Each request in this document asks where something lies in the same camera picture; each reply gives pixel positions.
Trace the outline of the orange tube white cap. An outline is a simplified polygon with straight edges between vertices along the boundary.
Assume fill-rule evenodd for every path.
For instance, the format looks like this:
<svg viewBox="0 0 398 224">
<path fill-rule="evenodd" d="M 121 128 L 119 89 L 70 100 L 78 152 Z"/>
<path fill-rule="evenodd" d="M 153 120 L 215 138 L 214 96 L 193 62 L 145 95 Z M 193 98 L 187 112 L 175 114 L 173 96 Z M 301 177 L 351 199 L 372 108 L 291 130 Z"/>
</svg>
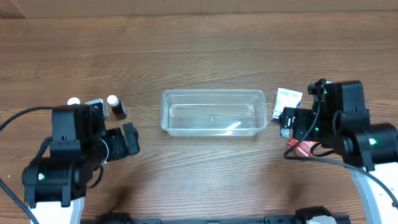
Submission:
<svg viewBox="0 0 398 224">
<path fill-rule="evenodd" d="M 81 103 L 81 101 L 77 97 L 71 97 L 67 101 L 67 105 L 79 105 L 80 103 Z"/>
</svg>

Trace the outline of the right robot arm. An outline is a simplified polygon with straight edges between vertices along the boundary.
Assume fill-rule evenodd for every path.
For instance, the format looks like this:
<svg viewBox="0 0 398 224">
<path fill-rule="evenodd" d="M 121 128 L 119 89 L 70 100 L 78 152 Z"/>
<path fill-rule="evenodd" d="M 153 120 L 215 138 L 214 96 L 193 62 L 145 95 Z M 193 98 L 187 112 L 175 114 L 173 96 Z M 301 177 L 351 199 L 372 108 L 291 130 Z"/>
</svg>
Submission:
<svg viewBox="0 0 398 224">
<path fill-rule="evenodd" d="M 310 110 L 284 108 L 279 125 L 282 137 L 327 149 L 306 161 L 350 170 L 368 223 L 397 223 L 397 129 L 392 124 L 371 124 L 368 110 L 359 106 L 316 105 Z"/>
</svg>

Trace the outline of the white blue medicine box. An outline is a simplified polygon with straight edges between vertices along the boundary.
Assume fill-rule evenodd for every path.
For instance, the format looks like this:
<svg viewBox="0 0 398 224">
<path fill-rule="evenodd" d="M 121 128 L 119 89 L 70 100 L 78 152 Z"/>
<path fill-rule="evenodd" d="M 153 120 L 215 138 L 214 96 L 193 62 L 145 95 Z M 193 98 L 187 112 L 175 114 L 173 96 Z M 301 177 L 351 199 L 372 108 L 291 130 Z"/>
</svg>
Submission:
<svg viewBox="0 0 398 224">
<path fill-rule="evenodd" d="M 271 121 L 277 121 L 285 107 L 300 108 L 302 92 L 278 88 L 274 98 L 274 107 L 271 113 Z"/>
</svg>

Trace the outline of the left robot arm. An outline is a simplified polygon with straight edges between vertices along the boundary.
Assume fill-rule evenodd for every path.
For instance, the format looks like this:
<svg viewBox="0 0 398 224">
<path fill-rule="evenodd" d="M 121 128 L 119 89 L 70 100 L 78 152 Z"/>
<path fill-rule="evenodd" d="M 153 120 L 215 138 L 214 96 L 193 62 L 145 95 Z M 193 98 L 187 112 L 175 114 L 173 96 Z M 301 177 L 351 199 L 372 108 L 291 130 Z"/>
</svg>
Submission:
<svg viewBox="0 0 398 224">
<path fill-rule="evenodd" d="M 137 129 L 55 124 L 50 155 L 40 150 L 22 173 L 24 200 L 37 223 L 80 223 L 86 191 L 104 176 L 104 165 L 138 154 Z"/>
</svg>

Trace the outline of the black bottle white cap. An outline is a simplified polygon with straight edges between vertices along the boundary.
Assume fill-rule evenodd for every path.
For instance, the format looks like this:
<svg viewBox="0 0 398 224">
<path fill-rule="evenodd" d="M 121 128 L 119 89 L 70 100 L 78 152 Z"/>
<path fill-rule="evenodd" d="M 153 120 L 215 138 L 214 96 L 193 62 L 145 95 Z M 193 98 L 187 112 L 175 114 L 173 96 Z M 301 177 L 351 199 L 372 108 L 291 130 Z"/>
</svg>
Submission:
<svg viewBox="0 0 398 224">
<path fill-rule="evenodd" d="M 116 95 L 109 95 L 106 100 L 118 119 L 124 120 L 127 118 L 127 109 Z"/>
</svg>

